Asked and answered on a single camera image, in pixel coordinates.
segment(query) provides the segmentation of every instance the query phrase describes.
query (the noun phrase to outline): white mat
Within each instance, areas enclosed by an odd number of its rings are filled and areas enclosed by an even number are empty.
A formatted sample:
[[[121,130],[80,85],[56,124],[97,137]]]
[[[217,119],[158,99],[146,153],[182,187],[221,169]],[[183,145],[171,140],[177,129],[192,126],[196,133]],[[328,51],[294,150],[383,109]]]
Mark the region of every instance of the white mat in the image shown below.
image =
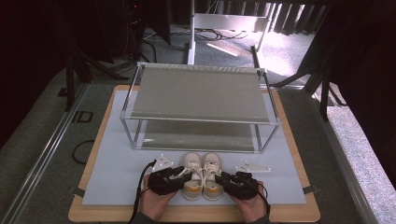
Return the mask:
[[[120,121],[120,112],[125,101],[127,91],[117,91],[110,118],[99,147],[96,163],[93,167],[91,179],[85,191],[82,204],[87,205],[132,205],[137,188],[138,179],[143,168],[163,154],[178,167],[187,151],[160,151],[146,149],[131,149],[130,142]],[[268,94],[263,95],[268,114],[273,114]],[[282,128],[276,132],[274,138],[262,154],[249,153],[218,153],[223,171],[234,174],[236,165],[243,165],[245,161],[270,167],[272,172],[253,174],[262,180],[268,190],[270,204],[302,204],[306,203],[300,180],[298,178],[290,150]],[[233,204],[226,193],[216,201],[208,201],[201,197],[196,201],[186,200],[181,191],[171,200],[172,205],[202,205],[202,204]]]

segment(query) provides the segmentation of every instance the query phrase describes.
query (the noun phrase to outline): hand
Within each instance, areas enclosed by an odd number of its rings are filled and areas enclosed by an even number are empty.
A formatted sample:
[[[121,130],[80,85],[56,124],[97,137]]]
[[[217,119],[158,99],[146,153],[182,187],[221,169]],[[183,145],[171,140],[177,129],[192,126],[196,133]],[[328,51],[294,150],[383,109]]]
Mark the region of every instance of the hand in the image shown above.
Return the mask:
[[[166,195],[158,195],[151,189],[148,189],[149,176],[144,176],[144,188],[140,196],[140,212],[157,221],[163,215],[166,205],[176,195],[176,192]]]
[[[264,188],[262,187],[262,182],[258,182],[259,192],[263,195]],[[260,195],[256,195],[250,200],[239,200],[232,195],[230,195],[230,198],[238,205],[239,211],[246,223],[256,221],[267,214],[267,206]]]

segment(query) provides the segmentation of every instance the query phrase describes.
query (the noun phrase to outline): floor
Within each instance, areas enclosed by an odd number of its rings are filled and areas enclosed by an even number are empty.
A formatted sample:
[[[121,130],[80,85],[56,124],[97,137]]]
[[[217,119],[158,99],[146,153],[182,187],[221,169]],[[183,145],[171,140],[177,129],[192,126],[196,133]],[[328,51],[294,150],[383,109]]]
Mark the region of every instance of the floor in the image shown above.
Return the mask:
[[[158,37],[152,36],[147,41],[155,46],[158,63],[185,63],[186,44],[188,37],[182,28],[174,27],[172,45],[166,45]],[[224,32],[224,35],[235,36],[237,32]],[[304,57],[304,54],[313,39],[313,35],[281,35],[269,33],[265,39],[262,50],[264,66],[268,69],[270,83],[278,82],[285,77],[293,75]],[[252,67],[253,61],[250,54],[250,46],[255,43],[257,34],[248,34],[245,38],[220,41],[197,41],[196,64],[215,66],[247,66]],[[151,45],[143,46],[143,53],[151,61],[154,60]],[[116,64],[106,64],[115,72],[130,77],[134,69],[128,64],[128,59],[120,57]],[[92,140],[96,136],[101,123],[101,117],[106,109],[109,94],[115,85],[122,82],[113,80],[103,73],[92,69],[94,80],[92,84],[85,86],[77,82],[80,90],[84,89],[83,99],[79,102],[76,111],[64,113],[64,99],[57,96],[60,88],[64,87],[64,71],[56,76],[46,90],[37,100],[24,122],[0,150],[0,214],[6,217],[7,209],[12,207],[14,199],[18,199],[20,189],[26,185],[25,177],[29,175],[37,158],[43,151],[48,151],[49,160],[40,170],[43,173],[38,180],[28,182],[32,184],[30,194],[26,199],[20,199],[23,206],[17,210],[18,215],[15,223],[68,223],[67,211],[73,196],[66,194],[65,190],[70,186],[76,186],[83,172],[84,166],[76,164],[71,159],[71,153],[78,144]],[[350,193],[355,183],[350,183],[346,178],[350,170],[343,167],[337,160],[333,149],[340,147],[334,144],[334,133],[326,133],[326,130],[334,130],[331,124],[323,124],[316,111],[318,101],[315,97],[306,95],[299,90],[309,78],[309,75],[290,84],[289,89],[280,91],[282,101],[285,101],[285,109],[288,110],[288,120],[292,127],[293,135],[304,162],[305,169],[312,184],[317,184],[321,191],[316,193],[321,223],[363,223],[370,219],[370,211],[362,215],[359,197]],[[94,116],[90,124],[71,121],[64,127],[59,127],[60,120],[71,118],[77,113],[93,111]],[[340,114],[349,115],[344,106],[335,105],[329,109],[330,120],[339,120]],[[64,133],[57,135],[55,130],[64,129]],[[80,157],[87,157],[90,143],[82,146],[87,152]]]

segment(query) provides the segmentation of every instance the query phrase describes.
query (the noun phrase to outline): gray carpet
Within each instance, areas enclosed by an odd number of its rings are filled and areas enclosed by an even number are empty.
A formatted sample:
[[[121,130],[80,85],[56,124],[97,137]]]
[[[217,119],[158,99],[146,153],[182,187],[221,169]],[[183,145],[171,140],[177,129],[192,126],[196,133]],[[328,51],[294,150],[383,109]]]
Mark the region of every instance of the gray carpet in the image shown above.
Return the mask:
[[[288,64],[279,73],[269,69],[270,82],[277,82],[293,74],[304,52],[312,41],[312,36],[274,35],[282,38],[285,44],[264,46],[264,58],[269,64],[276,60]],[[187,36],[173,36],[173,45],[167,46],[162,41],[151,41],[158,53],[158,63],[185,63]],[[238,52],[238,57],[210,48],[206,42],[197,42],[196,64],[217,66],[253,66],[250,51],[252,40],[249,37],[240,40],[211,42]],[[153,59],[152,48],[145,45],[144,54]],[[130,77],[134,69],[126,68],[119,72]],[[117,84],[109,77],[93,71],[95,80],[88,88],[78,106],[78,111],[92,112],[89,123],[72,122],[51,158],[46,172],[42,175],[35,192],[21,213],[18,223],[71,223],[67,213],[73,196],[66,192],[68,187],[77,186],[84,165],[72,159],[73,148],[79,143],[94,139],[106,110],[110,94]],[[65,99],[57,96],[64,87],[64,72],[55,77],[21,127],[0,150],[0,214],[3,215],[12,199],[21,187],[41,150],[45,147],[50,134],[64,114]],[[294,85],[304,85],[304,79]],[[320,125],[318,112],[313,109],[315,102],[311,96],[301,91],[279,91],[283,106],[287,112],[290,127],[311,184],[319,185],[321,191],[316,193],[321,213],[320,223],[361,223],[361,218],[349,195],[347,186],[337,167],[332,149]],[[91,143],[78,149],[78,156],[84,157],[90,152]]]

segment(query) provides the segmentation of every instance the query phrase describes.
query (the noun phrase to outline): tripod leg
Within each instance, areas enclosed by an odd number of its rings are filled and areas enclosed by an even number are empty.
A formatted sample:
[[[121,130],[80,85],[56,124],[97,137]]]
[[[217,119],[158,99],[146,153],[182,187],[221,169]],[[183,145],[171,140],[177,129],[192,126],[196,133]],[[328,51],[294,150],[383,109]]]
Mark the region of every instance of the tripod leg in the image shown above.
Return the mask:
[[[320,96],[319,113],[324,120],[329,121],[327,117],[327,103],[329,101],[329,88],[330,88],[330,71],[325,69],[322,81],[322,93]]]
[[[68,27],[62,11],[60,10],[57,1],[53,0],[35,0],[36,5],[40,9],[41,13],[45,17],[46,21],[52,32],[55,34],[61,47],[66,55],[70,55],[74,61],[74,70],[78,78],[82,82],[90,82],[92,80],[92,75],[88,70],[85,62],[80,58],[78,53],[78,45],[75,38]]]
[[[275,87],[275,88],[282,88],[288,84],[290,84],[291,82],[299,79],[300,77],[303,77],[307,74],[311,74],[316,70],[315,66],[312,67],[307,67],[305,69],[302,69],[302,71],[297,72],[296,74],[294,74],[291,77],[288,77],[280,82],[274,83],[274,84],[270,84],[271,87]]]

